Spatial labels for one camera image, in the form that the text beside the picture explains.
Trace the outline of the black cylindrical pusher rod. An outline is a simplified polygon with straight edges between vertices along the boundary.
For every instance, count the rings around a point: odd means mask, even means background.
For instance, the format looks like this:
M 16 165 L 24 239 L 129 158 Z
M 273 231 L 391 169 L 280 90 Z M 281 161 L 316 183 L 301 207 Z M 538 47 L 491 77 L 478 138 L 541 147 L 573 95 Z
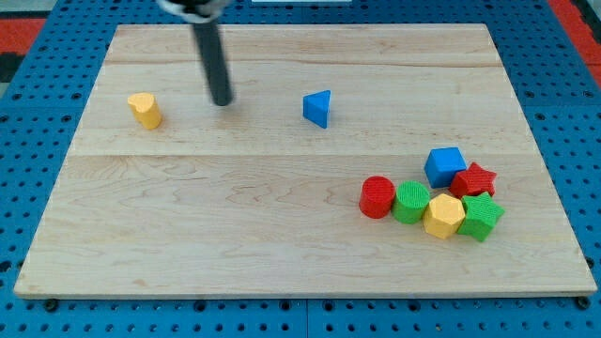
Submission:
M 234 95 L 219 26 L 216 21 L 211 21 L 194 23 L 192 28 L 211 99 L 217 106 L 227 106 Z

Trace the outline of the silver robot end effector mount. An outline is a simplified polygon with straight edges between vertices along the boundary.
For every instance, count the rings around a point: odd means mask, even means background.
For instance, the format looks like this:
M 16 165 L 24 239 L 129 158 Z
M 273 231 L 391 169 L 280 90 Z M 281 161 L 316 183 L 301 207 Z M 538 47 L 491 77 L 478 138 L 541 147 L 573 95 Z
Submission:
M 186 23 L 210 23 L 221 16 L 231 0 L 156 0 L 156 3 Z

